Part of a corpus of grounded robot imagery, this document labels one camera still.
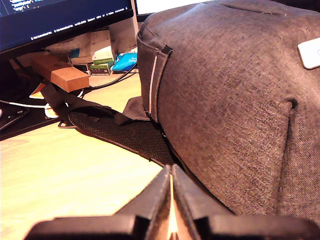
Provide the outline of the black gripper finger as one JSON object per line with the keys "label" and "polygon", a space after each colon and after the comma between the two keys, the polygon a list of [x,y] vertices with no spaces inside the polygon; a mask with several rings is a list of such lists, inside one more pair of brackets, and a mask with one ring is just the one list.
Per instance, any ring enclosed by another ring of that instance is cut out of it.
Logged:
{"label": "black gripper finger", "polygon": [[177,165],[171,167],[173,202],[179,240],[210,240],[209,218],[233,215],[215,197],[209,195]]}
{"label": "black gripper finger", "polygon": [[135,198],[118,214],[135,217],[134,240],[166,240],[168,238],[171,206],[171,167],[166,165]]}

